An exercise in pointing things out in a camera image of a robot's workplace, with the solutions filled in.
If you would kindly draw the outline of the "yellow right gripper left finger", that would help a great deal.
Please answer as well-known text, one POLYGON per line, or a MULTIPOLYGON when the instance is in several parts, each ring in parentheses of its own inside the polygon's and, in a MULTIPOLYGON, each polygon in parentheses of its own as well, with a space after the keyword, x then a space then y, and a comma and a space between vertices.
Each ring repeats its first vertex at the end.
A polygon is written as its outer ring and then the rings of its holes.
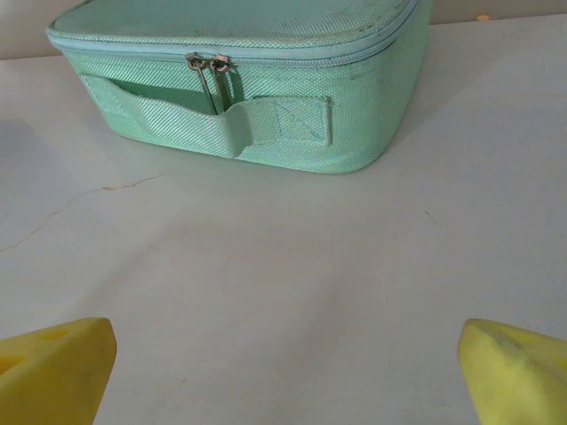
POLYGON ((92 424, 117 354, 107 318, 84 318, 1 341, 1 423, 92 424))

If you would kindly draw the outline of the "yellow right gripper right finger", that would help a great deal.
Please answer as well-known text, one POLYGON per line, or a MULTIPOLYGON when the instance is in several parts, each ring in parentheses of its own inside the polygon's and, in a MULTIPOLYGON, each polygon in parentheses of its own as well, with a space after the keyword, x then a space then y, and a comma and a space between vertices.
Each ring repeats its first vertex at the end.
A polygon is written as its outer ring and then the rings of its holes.
POLYGON ((457 357, 481 424, 566 422, 566 342, 469 319, 457 357))

